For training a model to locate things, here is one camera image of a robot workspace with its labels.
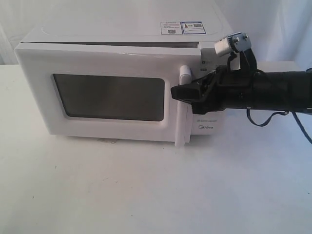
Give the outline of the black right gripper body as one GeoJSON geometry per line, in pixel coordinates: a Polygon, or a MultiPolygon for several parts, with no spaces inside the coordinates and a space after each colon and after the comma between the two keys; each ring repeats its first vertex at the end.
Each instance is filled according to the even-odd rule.
{"type": "Polygon", "coordinates": [[[251,107],[253,81],[252,72],[218,66],[215,71],[194,81],[200,87],[200,98],[192,101],[193,114],[251,107]]]}

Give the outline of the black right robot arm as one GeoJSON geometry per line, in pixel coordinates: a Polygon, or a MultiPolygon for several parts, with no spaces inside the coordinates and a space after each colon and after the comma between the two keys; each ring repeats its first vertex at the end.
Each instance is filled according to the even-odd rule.
{"type": "Polygon", "coordinates": [[[225,109],[312,112],[312,75],[307,72],[242,72],[219,66],[189,84],[171,88],[172,98],[193,114],[225,109]]]}

